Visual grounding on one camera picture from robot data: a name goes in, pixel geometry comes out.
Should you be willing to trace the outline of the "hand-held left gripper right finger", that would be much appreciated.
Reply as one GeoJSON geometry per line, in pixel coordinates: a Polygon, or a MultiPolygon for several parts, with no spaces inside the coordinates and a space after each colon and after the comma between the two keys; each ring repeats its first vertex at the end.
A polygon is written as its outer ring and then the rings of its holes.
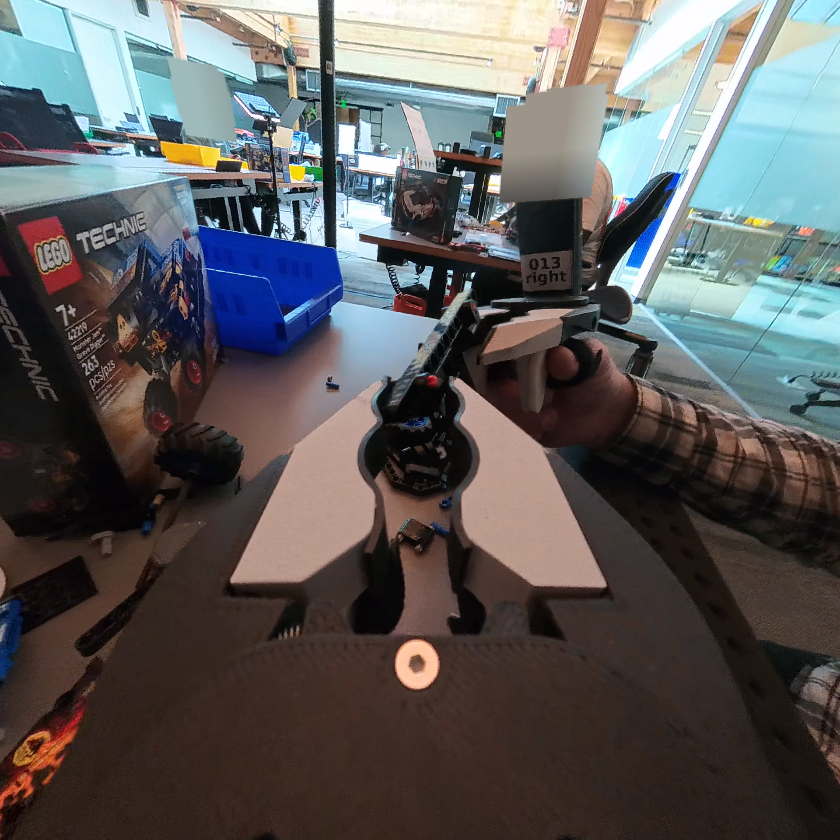
{"type": "Polygon", "coordinates": [[[467,384],[454,440],[466,473],[450,513],[448,572],[489,617],[502,603],[532,613],[553,599],[597,599],[607,582],[545,449],[467,384]]]}

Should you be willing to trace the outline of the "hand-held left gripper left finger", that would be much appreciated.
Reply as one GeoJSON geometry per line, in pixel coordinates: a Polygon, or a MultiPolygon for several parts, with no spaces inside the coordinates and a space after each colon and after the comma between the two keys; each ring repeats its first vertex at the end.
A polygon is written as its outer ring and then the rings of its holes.
{"type": "Polygon", "coordinates": [[[370,385],[290,451],[231,575],[234,593],[330,602],[352,628],[395,626],[395,546],[376,483],[382,389],[370,385]]]}

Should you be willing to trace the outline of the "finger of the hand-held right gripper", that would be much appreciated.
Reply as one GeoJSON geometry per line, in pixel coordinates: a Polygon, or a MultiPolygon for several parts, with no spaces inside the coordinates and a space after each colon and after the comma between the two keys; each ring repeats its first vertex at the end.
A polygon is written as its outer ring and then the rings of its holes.
{"type": "Polygon", "coordinates": [[[561,346],[566,310],[531,310],[514,315],[510,310],[480,310],[480,327],[489,331],[479,344],[476,362],[489,366],[561,346]]]}

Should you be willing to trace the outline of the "black toy truck chassis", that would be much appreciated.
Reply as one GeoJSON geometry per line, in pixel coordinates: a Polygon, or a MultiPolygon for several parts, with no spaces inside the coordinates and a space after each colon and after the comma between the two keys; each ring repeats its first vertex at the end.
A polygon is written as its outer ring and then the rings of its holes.
{"type": "Polygon", "coordinates": [[[480,315],[472,292],[460,292],[397,378],[386,377],[374,396],[381,421],[385,478],[418,497],[447,489],[455,444],[457,400],[451,381],[476,336],[480,315]]]}

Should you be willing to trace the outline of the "person's right forearm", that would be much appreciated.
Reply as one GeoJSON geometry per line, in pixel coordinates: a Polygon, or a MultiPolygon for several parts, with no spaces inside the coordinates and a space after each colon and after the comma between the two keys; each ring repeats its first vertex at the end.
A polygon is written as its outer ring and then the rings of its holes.
{"type": "Polygon", "coordinates": [[[629,381],[636,406],[603,460],[708,519],[838,574],[838,442],[629,381]]]}

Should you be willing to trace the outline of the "light grey desk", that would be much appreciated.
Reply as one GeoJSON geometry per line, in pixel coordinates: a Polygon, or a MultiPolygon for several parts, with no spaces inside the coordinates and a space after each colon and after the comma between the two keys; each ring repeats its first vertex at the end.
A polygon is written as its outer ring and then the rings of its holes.
{"type": "MultiPolygon", "coordinates": [[[[236,436],[251,480],[314,428],[384,376],[398,377],[436,321],[340,302],[331,316],[281,356],[226,350],[196,420],[236,436]],[[328,392],[328,377],[340,384],[328,392]]],[[[22,637],[2,684],[2,756],[79,679],[76,639],[134,589],[154,536],[117,534],[110,558],[83,539],[17,538],[2,523],[2,570],[14,588],[80,555],[98,594],[22,637]]]]}

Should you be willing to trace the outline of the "person's right hand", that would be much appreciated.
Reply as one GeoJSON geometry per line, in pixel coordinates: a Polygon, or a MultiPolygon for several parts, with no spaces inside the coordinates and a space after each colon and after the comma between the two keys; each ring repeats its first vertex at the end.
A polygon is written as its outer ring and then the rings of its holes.
{"type": "Polygon", "coordinates": [[[601,356],[597,371],[572,387],[547,390],[547,402],[540,412],[522,410],[513,362],[489,368],[486,399],[544,447],[582,446],[594,452],[606,448],[634,417],[638,388],[635,379],[616,366],[601,341],[584,342],[594,356],[601,356]]]}

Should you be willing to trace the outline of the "black swivel chair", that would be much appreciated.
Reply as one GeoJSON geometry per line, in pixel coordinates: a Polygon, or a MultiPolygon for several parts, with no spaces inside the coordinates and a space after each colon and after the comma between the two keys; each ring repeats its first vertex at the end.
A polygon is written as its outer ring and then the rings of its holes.
{"type": "Polygon", "coordinates": [[[660,216],[679,183],[680,174],[666,171],[648,181],[635,198],[605,226],[595,256],[595,278],[589,291],[608,284],[625,253],[660,216]]]}

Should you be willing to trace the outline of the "dark wooden table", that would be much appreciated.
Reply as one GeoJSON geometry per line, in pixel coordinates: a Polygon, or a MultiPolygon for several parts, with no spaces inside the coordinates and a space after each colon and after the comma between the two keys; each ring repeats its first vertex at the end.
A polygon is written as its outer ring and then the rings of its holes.
{"type": "Polygon", "coordinates": [[[519,272],[519,258],[504,259],[481,255],[452,245],[439,245],[384,224],[358,234],[360,243],[377,248],[376,260],[386,266],[420,265],[432,270],[425,317],[437,319],[445,307],[465,288],[467,276],[478,270],[506,275],[519,272]]]}

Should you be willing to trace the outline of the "dark printed box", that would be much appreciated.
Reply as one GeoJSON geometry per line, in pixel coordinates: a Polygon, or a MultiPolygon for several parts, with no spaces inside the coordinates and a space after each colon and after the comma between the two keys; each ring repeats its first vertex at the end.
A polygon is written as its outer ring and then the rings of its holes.
{"type": "Polygon", "coordinates": [[[462,178],[398,167],[394,179],[392,228],[436,245],[454,235],[462,178]]]}

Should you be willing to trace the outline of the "black toy wheel blue rim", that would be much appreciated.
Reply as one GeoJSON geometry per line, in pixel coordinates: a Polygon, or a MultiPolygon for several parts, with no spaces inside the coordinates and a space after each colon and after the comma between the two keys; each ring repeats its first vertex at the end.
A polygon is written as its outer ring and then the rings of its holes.
{"type": "Polygon", "coordinates": [[[234,480],[245,448],[227,431],[202,423],[176,423],[159,438],[154,463],[196,487],[220,487],[234,480]]]}

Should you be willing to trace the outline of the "black straight toy beam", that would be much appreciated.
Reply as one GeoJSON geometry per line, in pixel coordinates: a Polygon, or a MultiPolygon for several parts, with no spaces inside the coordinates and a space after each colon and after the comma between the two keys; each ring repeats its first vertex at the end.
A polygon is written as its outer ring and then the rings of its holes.
{"type": "Polygon", "coordinates": [[[147,563],[132,593],[76,640],[75,649],[81,657],[96,655],[121,633],[164,569],[164,563],[147,563]]]}

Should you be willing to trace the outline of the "blue plastic storage bin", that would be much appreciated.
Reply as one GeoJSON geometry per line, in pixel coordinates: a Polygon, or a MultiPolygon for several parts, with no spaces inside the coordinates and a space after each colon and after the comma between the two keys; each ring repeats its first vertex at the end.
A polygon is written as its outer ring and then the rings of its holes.
{"type": "Polygon", "coordinates": [[[333,248],[206,226],[198,236],[226,350],[282,355],[343,297],[333,248]]]}

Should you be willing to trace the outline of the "black metal pole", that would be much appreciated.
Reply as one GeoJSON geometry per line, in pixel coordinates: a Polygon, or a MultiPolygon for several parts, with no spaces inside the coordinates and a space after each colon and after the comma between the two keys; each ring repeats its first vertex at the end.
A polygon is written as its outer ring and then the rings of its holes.
{"type": "Polygon", "coordinates": [[[322,199],[325,245],[337,248],[337,128],[335,117],[334,1],[318,1],[318,47],[322,111],[322,199]]]}

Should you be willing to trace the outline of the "monster truck toy set box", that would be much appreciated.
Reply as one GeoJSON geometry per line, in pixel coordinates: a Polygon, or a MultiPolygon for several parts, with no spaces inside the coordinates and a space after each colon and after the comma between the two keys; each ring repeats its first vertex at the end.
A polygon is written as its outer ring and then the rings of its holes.
{"type": "Polygon", "coordinates": [[[17,536],[105,529],[148,503],[219,341],[182,177],[2,169],[1,509],[17,536]]]}

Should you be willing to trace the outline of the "black orange flame toy panel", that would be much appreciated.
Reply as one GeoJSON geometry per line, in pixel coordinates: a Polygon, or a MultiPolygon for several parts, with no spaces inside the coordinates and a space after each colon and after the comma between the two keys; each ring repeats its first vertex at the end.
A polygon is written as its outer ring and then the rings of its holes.
{"type": "Polygon", "coordinates": [[[60,696],[1,762],[1,838],[10,838],[21,815],[55,777],[77,735],[93,684],[60,696]]]}

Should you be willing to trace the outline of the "yellow bin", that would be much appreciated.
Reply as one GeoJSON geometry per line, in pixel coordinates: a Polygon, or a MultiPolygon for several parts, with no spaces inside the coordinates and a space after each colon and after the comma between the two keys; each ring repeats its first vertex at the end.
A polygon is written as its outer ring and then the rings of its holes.
{"type": "Polygon", "coordinates": [[[199,166],[214,170],[221,159],[221,152],[216,147],[162,140],[159,145],[165,159],[176,165],[199,166]]]}

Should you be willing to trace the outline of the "blue toy bracket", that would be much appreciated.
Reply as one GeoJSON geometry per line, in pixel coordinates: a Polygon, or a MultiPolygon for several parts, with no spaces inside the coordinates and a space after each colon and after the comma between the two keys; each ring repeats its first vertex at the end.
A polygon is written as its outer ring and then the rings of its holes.
{"type": "Polygon", "coordinates": [[[23,628],[22,603],[10,598],[1,604],[1,682],[7,678],[18,650],[23,628]]]}

